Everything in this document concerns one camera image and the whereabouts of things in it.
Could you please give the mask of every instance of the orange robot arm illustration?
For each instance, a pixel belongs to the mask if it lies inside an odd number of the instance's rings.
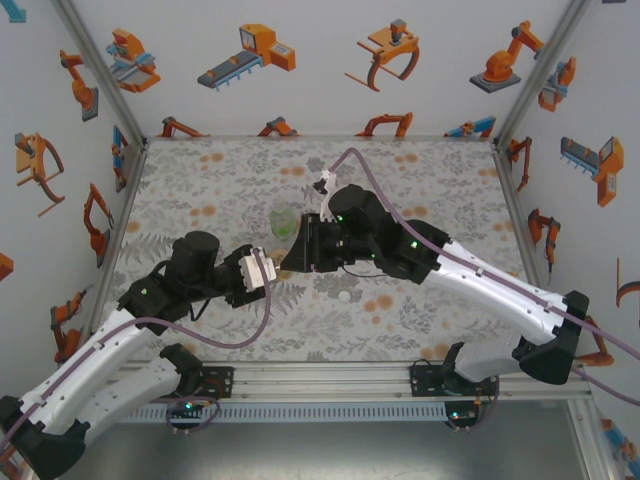
[[[97,266],[98,268],[102,266],[104,262],[105,253],[107,251],[107,246],[109,245],[109,238],[111,236],[110,231],[106,230],[104,233],[100,232],[96,227],[91,223],[91,208],[93,207],[93,202],[95,201],[100,209],[107,216],[109,221],[109,228],[113,228],[114,221],[107,204],[100,195],[98,188],[93,184],[89,184],[89,197],[87,198],[87,202],[84,204],[84,226],[87,227],[87,231],[89,232],[89,236],[91,238],[91,248],[96,252],[97,256]]]
[[[82,121],[86,122],[98,116],[98,89],[89,88],[76,70],[78,65],[83,65],[84,61],[80,55],[67,55],[64,50],[60,50],[60,63],[66,68],[73,78],[71,90],[76,101],[82,106]]]
[[[284,118],[278,117],[267,125],[258,134],[259,137],[268,137],[272,132],[276,132],[281,137],[297,137],[298,132],[287,125]]]
[[[56,339],[58,351],[54,357],[56,363],[64,363],[78,349],[80,332],[76,329],[69,330],[66,334],[62,331],[62,325],[71,320],[79,311],[82,299],[93,287],[89,285],[81,292],[76,293],[72,300],[60,307],[51,307],[51,330]]]
[[[13,272],[13,260],[0,253],[0,281],[7,278]]]
[[[378,48],[372,48],[360,41],[357,42],[360,47],[370,52],[373,56],[371,68],[367,74],[367,81],[360,80],[351,73],[345,73],[347,77],[369,87],[374,92],[379,92],[380,89],[376,87],[375,83],[378,70],[382,69],[399,80],[406,80],[409,75],[411,75],[420,58],[420,47],[418,47],[419,38],[407,30],[407,24],[403,20],[398,19],[391,22],[389,27],[372,33],[368,38],[371,42],[378,45]],[[396,73],[384,66],[403,53],[410,53],[411,58],[401,73]]]
[[[537,245],[542,238],[542,229],[544,227],[547,228],[544,256],[547,259],[547,265],[549,266],[548,283],[551,283],[551,273],[553,271],[553,264],[555,263],[556,240],[561,227],[560,222],[556,221],[553,217],[543,217],[540,215],[540,210],[535,208],[529,214],[528,224],[534,245]]]
[[[544,42],[531,32],[530,27],[531,22],[526,21],[511,30],[513,40],[511,40],[509,48],[499,50],[491,55],[487,60],[486,70],[471,77],[469,81],[487,93],[493,93],[518,83],[521,79],[513,73],[511,67],[516,63],[522,45],[526,45],[535,52],[534,58],[538,58],[542,47],[544,47]]]
[[[507,148],[507,159],[509,164],[513,166],[515,162],[520,158],[520,151],[524,149],[524,171],[522,173],[522,180],[518,185],[517,191],[520,192],[529,183],[529,160],[531,157],[531,137],[525,138],[522,142],[511,140],[509,148]]]
[[[576,73],[576,58],[571,57],[566,63],[558,63],[556,71],[549,76],[542,91],[538,94],[538,104],[549,112],[556,107],[569,93],[569,85]]]
[[[373,130],[380,125],[381,123],[398,123],[398,129],[396,130],[396,137],[404,137],[409,130],[409,126],[413,121],[413,113],[409,112],[406,115],[389,115],[385,113],[384,115],[380,115],[379,117],[374,117],[369,120],[367,126],[364,127],[364,130],[358,134],[356,137],[373,137]]]
[[[176,130],[186,133],[190,137],[208,137],[209,135],[203,135],[197,130],[186,126],[184,123],[180,123],[174,117],[166,117],[162,120],[162,133],[158,135],[161,138],[171,138]]]
[[[584,319],[590,325],[594,327],[598,327],[596,321],[587,315]],[[593,334],[593,339],[596,341],[596,346],[598,347],[598,351],[595,353],[589,353],[587,355],[581,355],[576,357],[576,360],[584,363],[589,367],[607,367],[613,364],[614,359],[611,354],[607,351],[607,346],[604,343],[604,339],[600,335]]]

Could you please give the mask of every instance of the ventilation grille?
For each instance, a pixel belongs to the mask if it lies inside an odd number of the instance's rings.
[[[166,405],[146,405],[120,423],[164,423]],[[172,423],[209,418],[215,407],[192,412]],[[223,403],[217,423],[435,422],[446,421],[444,402],[377,403]]]

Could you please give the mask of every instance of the small white object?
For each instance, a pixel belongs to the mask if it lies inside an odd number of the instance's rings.
[[[343,290],[338,294],[338,300],[342,303],[349,303],[349,300],[351,300],[351,294],[346,290]]]
[[[260,247],[258,250],[260,250],[258,255],[260,256],[260,261],[267,273],[267,279],[269,282],[272,282],[277,277],[276,267],[273,260],[265,255],[264,248]],[[258,267],[258,262],[256,261],[256,257],[253,253],[246,257],[242,257],[239,263],[242,276],[244,277],[244,284],[247,287],[247,292],[253,292],[256,288],[264,287],[260,267]]]
[[[320,205],[320,220],[323,222],[335,221],[331,210],[329,210],[329,200],[331,199],[331,196],[336,193],[337,178],[338,176],[334,172],[330,172],[326,168],[322,170],[322,180],[325,181],[324,189],[327,191],[327,194],[322,199],[322,204]]]

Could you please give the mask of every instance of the white wall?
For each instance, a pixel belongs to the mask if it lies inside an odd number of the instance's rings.
[[[467,120],[507,115],[524,81],[487,94],[469,83],[490,55],[506,49],[511,29],[524,20],[543,41],[566,1],[536,0],[297,0],[213,2],[188,0],[76,0],[76,7],[102,49],[120,27],[154,55],[160,83],[142,93],[124,92],[147,135],[161,131],[164,117],[202,132],[256,135],[265,122],[284,116],[301,134],[356,134],[375,116],[413,111],[409,134],[435,134]],[[401,82],[384,72],[380,92],[347,78],[366,78],[371,54],[356,45],[396,18],[420,37],[420,60]],[[219,92],[197,83],[206,70],[241,50],[238,28],[262,23],[296,51],[297,68],[270,65],[245,74]],[[526,79],[533,52],[523,48],[515,72]],[[391,133],[395,125],[380,127]]]
[[[0,282],[0,396],[20,396],[50,375],[56,351],[49,328],[49,310],[63,305],[88,284],[98,285],[102,270],[89,245],[83,205],[89,182],[95,183],[116,221],[126,190],[115,193],[111,136],[116,121],[104,95],[99,116],[83,123],[73,98],[71,76],[60,65],[59,50],[78,53],[50,2],[20,0],[27,11],[24,24],[10,24],[0,15],[3,68],[0,83],[0,252],[13,259],[15,271]],[[95,79],[78,67],[88,86]],[[43,191],[15,170],[14,134],[34,132],[51,141],[65,172],[51,180],[54,193],[65,200],[41,218],[49,204]],[[47,173],[55,171],[45,155]],[[106,219],[94,208],[94,224],[104,230]],[[90,314],[96,289],[84,299],[82,311],[69,326],[78,328]]]
[[[610,333],[640,348],[638,293],[626,295],[616,308],[616,258],[622,262],[621,282],[640,280],[640,162],[638,125],[640,111],[638,75],[640,56],[633,46],[640,37],[640,3],[603,5],[594,2],[560,60],[575,56],[577,70],[568,97],[555,113],[531,107],[518,128],[516,139],[533,139],[531,180],[520,193],[526,213],[538,207],[554,216],[562,228],[558,235],[553,290],[577,289],[591,299],[590,313]],[[596,201],[596,184],[560,158],[560,139],[574,139],[598,151],[612,136],[625,150],[618,174],[618,194],[602,208]],[[522,161],[514,166],[519,182]],[[538,247],[542,271],[546,263]],[[638,363],[608,344],[615,357],[610,367],[588,373],[611,386],[640,398]],[[592,336],[582,334],[581,353],[595,351]],[[613,399],[594,388],[605,416],[612,418],[636,444],[640,443],[638,408]]]

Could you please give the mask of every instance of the floral tablecloth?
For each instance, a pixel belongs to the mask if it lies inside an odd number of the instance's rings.
[[[171,255],[173,241],[206,230],[221,243],[218,258],[245,243],[281,259],[293,238],[272,233],[276,196],[297,212],[318,211],[309,185],[348,147],[360,149],[394,205],[406,218],[428,221],[468,250],[523,277],[520,254],[489,143],[204,139],[157,141],[150,147],[112,277],[104,315],[131,282]],[[355,158],[338,170],[339,185],[368,181]],[[374,275],[365,263],[353,273]],[[347,303],[340,292],[350,294]],[[166,332],[140,350],[151,360],[181,342],[201,359],[258,361],[389,361],[443,358],[461,340],[506,335],[507,327],[457,295],[392,278],[281,272],[273,286],[269,325],[257,342],[219,350]],[[202,318],[183,324],[208,337],[239,342],[257,328],[264,300],[231,309],[215,299]]]

